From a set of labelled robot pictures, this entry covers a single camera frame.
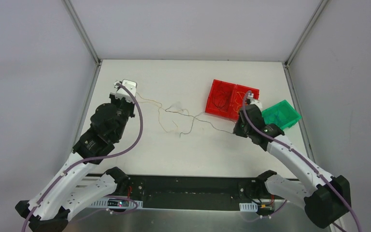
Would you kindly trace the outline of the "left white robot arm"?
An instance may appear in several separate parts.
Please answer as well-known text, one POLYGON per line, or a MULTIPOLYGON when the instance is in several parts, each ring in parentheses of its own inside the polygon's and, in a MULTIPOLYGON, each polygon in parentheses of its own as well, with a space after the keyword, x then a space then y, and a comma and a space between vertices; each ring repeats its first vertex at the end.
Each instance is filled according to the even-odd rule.
POLYGON ((141 108, 134 95, 110 95, 110 103, 97 107, 91 117, 89 129, 81 135, 55 177, 30 200, 19 201, 15 206, 24 218, 21 231, 30 228, 33 232, 61 232, 69 222, 94 201, 114 193, 127 192, 128 176, 118 167, 113 167, 93 184, 74 191, 77 184, 103 160, 130 152, 140 141, 143 133, 143 116, 136 140, 125 150, 113 154, 119 143, 128 119, 141 108))

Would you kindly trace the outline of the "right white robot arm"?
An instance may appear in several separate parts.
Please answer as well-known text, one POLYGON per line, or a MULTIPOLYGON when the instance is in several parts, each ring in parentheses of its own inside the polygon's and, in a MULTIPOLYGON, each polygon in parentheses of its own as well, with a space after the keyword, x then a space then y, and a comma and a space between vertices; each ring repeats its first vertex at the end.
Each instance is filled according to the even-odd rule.
POLYGON ((322 229, 351 211, 349 181, 342 175, 334 177, 301 154, 278 126, 265 123, 256 105, 245 105, 240 109, 233 133, 251 139, 299 180, 296 183, 268 170, 257 177, 257 196, 267 198, 272 194, 290 201, 322 229))

